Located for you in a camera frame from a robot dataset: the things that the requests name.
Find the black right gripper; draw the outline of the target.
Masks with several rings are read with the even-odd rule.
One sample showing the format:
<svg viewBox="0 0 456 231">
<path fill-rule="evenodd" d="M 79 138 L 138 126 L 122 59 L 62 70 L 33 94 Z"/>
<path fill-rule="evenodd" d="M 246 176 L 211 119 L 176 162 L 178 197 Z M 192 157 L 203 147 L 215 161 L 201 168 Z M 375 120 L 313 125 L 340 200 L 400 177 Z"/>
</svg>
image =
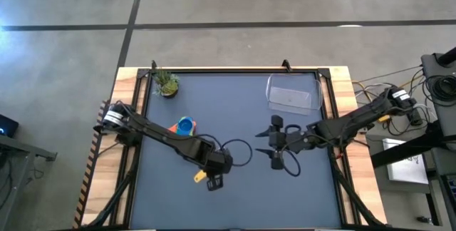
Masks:
<svg viewBox="0 0 456 231">
<path fill-rule="evenodd" d="M 302 131 L 297 124 L 284 126 L 283 118 L 279 115 L 273 115 L 271 125 L 265 131 L 256 134 L 257 138 L 268 136 L 269 146 L 272 150 L 256 148 L 256 151 L 268 155 L 271 159 L 271 168 L 273 170 L 288 170 L 284 162 L 284 153 L 288 153 L 296 162 L 297 169 L 300 170 L 301 166 L 295 154 L 302 150 L 312 149 L 308 134 Z"/>
</svg>

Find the blue-grey table mat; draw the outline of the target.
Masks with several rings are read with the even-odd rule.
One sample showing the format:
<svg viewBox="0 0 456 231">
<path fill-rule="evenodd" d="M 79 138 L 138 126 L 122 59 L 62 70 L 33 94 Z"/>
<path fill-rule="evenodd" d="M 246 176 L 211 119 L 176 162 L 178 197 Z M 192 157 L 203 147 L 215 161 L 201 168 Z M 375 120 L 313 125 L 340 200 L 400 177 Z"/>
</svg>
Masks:
<svg viewBox="0 0 456 231">
<path fill-rule="evenodd" d="M 324 149 L 285 155 L 288 170 L 273 170 L 256 148 L 274 111 L 266 99 L 270 74 L 183 74 L 171 99 L 152 96 L 147 117 L 166 128 L 184 116 L 196 131 L 225 143 L 235 166 L 224 186 L 209 191 L 193 180 L 198 169 L 154 140 L 142 142 L 130 227 L 133 229 L 246 229 L 339 227 L 331 166 Z"/>
</svg>

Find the blue measuring cup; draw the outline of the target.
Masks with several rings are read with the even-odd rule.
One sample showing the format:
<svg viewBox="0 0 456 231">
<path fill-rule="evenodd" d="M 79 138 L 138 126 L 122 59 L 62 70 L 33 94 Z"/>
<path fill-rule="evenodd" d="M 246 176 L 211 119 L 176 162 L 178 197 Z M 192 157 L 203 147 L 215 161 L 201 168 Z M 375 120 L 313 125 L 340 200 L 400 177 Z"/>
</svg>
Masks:
<svg viewBox="0 0 456 231">
<path fill-rule="evenodd" d="M 193 119 L 191 117 L 188 117 L 188 116 L 182 117 L 177 122 L 177 134 L 178 135 L 189 135 L 189 133 L 192 131 L 192 122 L 193 122 Z"/>
</svg>

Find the white paper sheet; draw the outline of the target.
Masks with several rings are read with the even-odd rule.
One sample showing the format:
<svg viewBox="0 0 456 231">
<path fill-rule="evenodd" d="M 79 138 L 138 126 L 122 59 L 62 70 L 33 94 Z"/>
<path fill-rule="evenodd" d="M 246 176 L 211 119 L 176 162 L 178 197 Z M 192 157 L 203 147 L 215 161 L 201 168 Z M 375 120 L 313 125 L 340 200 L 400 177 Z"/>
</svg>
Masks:
<svg viewBox="0 0 456 231">
<path fill-rule="evenodd" d="M 388 179 L 391 181 L 423 185 L 429 183 L 422 155 L 415 155 L 396 163 L 386 165 L 386 168 Z"/>
</svg>

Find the small potted succulent plant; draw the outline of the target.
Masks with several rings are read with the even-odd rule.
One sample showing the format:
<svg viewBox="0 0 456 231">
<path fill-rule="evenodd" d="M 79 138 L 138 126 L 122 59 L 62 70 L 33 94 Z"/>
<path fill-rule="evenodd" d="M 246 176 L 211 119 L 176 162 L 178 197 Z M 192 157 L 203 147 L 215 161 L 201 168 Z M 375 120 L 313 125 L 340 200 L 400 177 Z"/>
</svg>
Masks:
<svg viewBox="0 0 456 231">
<path fill-rule="evenodd" d="M 154 94 L 163 98 L 174 98 L 179 89 L 180 78 L 166 70 L 156 70 L 152 76 L 154 85 Z"/>
</svg>

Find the black metal stand bar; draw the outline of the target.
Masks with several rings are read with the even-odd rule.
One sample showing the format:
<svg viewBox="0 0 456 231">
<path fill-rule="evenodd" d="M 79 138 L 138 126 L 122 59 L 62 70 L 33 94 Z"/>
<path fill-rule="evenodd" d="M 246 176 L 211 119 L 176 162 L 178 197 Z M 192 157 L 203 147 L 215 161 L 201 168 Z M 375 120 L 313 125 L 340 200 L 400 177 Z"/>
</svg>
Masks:
<svg viewBox="0 0 456 231">
<path fill-rule="evenodd" d="M 433 148 L 452 150 L 449 143 L 456 143 L 456 131 L 445 135 L 440 124 L 435 121 L 427 127 L 425 133 L 417 138 L 372 155 L 374 168 L 411 158 Z"/>
</svg>

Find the dark equipment rack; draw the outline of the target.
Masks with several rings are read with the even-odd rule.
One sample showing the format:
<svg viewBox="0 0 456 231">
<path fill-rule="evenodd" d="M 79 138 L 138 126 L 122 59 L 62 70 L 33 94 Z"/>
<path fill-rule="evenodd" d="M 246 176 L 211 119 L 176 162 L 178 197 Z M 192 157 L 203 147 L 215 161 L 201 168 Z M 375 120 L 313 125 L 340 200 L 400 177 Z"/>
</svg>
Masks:
<svg viewBox="0 0 456 231">
<path fill-rule="evenodd" d="M 434 167 L 427 177 L 439 182 L 452 231 L 456 231 L 456 152 L 442 148 L 431 150 Z"/>
</svg>

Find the yellow-black hazard tape strip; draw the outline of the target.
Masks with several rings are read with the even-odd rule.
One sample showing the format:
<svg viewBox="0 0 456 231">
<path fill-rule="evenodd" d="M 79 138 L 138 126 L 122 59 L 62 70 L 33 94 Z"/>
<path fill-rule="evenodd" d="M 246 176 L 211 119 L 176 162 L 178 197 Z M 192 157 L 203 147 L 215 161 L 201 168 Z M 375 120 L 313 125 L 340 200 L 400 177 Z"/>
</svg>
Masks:
<svg viewBox="0 0 456 231">
<path fill-rule="evenodd" d="M 100 150 L 101 134 L 98 131 L 93 132 L 90 150 L 88 153 L 88 159 L 85 166 L 85 172 L 81 184 L 81 190 L 78 197 L 78 203 L 76 205 L 76 211 L 73 219 L 72 228 L 76 229 L 83 226 L 83 216 L 88 201 L 88 195 L 90 192 L 90 186 L 95 172 L 96 157 Z"/>
</svg>

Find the grey metal stand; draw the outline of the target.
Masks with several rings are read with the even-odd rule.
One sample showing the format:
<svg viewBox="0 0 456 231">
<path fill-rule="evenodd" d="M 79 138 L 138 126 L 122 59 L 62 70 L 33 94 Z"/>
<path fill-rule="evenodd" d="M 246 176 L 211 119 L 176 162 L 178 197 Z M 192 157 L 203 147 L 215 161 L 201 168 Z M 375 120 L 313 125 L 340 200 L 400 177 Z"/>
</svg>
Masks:
<svg viewBox="0 0 456 231">
<path fill-rule="evenodd" d="M 4 231 L 8 224 L 35 159 L 42 157 L 54 161 L 57 155 L 57 152 L 0 135 L 0 231 Z"/>
</svg>

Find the black device with blue light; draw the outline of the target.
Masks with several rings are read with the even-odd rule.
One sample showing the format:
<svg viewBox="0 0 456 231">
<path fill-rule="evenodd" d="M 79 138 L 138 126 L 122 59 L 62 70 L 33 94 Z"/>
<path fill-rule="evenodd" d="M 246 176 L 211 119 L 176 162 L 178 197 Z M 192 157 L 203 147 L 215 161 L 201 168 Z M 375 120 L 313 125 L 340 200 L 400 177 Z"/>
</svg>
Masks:
<svg viewBox="0 0 456 231">
<path fill-rule="evenodd" d="M 19 128 L 19 123 L 0 114 L 0 135 L 13 138 Z"/>
</svg>

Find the grey equipment case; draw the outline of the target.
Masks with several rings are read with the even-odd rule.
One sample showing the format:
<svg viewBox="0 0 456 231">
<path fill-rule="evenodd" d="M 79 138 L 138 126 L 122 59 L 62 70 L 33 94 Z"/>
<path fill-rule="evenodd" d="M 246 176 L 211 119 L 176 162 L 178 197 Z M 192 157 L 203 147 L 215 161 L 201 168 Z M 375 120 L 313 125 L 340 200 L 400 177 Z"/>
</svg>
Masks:
<svg viewBox="0 0 456 231">
<path fill-rule="evenodd" d="M 447 53 L 421 56 L 425 82 L 437 119 L 445 135 L 456 131 L 456 47 Z"/>
</svg>

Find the black power strip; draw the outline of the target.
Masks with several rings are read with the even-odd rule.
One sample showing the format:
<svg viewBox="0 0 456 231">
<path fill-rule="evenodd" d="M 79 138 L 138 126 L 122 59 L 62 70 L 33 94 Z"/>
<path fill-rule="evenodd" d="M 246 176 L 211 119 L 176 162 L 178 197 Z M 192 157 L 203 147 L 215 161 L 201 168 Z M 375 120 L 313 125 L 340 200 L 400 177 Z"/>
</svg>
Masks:
<svg viewBox="0 0 456 231">
<path fill-rule="evenodd" d="M 411 126 L 420 126 L 423 124 L 422 118 L 417 108 L 414 108 L 407 114 Z"/>
</svg>

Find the clear plastic basket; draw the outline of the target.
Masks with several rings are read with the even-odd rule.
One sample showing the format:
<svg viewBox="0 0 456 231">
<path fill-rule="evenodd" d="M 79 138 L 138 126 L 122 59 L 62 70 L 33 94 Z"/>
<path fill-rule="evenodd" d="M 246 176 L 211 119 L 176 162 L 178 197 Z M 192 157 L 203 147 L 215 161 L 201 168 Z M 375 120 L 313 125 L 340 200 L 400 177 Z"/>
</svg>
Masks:
<svg viewBox="0 0 456 231">
<path fill-rule="evenodd" d="M 266 83 L 266 99 L 275 111 L 310 115 L 323 104 L 321 82 L 311 73 L 273 73 Z"/>
</svg>

